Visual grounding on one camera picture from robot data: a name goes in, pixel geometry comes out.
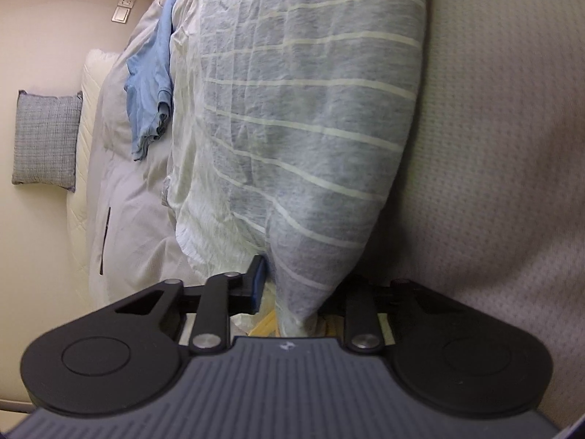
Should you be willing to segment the grey white-striped t-shirt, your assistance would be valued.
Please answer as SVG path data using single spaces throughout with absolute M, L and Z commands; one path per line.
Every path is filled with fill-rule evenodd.
M 425 0 L 177 0 L 170 187 L 201 278 L 264 254 L 280 333 L 310 336 L 387 202 Z

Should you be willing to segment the dark phone on bed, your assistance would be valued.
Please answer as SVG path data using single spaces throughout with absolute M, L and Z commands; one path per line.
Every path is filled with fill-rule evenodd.
M 103 237 L 102 237 L 102 244 L 101 244 L 101 251 L 100 251 L 100 264 L 99 264 L 99 275 L 104 274 L 104 260 L 105 260 L 105 248 L 107 243 L 108 231 L 109 231 L 109 224 L 111 219 L 111 206 L 108 206 L 107 213 L 106 213 L 106 220 L 103 229 Z

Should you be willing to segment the white bed duvet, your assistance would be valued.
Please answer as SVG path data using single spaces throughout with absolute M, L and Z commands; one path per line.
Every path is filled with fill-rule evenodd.
M 166 278 L 206 280 L 167 201 L 174 110 L 146 158 L 131 154 L 127 63 L 164 2 L 140 20 L 97 102 L 86 232 L 89 290 L 102 306 Z M 568 426 L 584 413 L 584 0 L 425 3 L 414 118 L 357 264 L 539 338 L 554 362 L 540 406 Z

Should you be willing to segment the grey checked pillow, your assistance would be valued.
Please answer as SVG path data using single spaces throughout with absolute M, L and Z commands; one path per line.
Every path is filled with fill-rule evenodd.
M 83 96 L 21 90 L 17 99 L 12 183 L 75 189 L 76 144 Z

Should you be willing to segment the folded blue t-shirt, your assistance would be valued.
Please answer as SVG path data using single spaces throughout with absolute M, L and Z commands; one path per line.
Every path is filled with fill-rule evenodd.
M 124 88 L 135 162 L 146 158 L 149 146 L 163 136 L 173 116 L 170 37 L 176 1 L 165 0 L 153 34 L 127 63 L 129 76 Z

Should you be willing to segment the cream quilted headboard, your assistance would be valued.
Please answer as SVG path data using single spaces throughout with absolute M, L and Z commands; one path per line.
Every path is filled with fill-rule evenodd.
M 91 306 L 88 250 L 86 247 L 88 167 L 97 102 L 102 84 L 118 53 L 90 50 L 81 71 L 82 106 L 75 153 L 75 189 L 67 193 L 67 235 L 71 253 L 72 283 L 84 308 Z

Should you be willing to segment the bedside wall switch panel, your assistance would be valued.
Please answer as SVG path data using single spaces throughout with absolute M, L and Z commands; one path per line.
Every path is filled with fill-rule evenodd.
M 118 0 L 111 21 L 126 24 L 137 0 Z

